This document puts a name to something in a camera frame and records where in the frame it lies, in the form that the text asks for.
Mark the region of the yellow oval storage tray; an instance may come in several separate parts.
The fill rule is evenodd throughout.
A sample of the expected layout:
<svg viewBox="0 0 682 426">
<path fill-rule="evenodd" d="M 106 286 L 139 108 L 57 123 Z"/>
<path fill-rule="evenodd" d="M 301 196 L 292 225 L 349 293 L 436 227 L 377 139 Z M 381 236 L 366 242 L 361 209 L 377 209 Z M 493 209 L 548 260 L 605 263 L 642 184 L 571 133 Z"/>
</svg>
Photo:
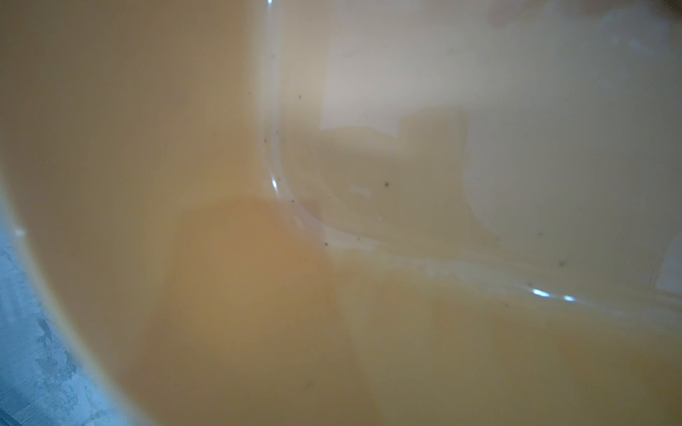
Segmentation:
<svg viewBox="0 0 682 426">
<path fill-rule="evenodd" d="M 145 425 L 678 425 L 678 1 L 5 1 L 1 204 Z"/>
</svg>

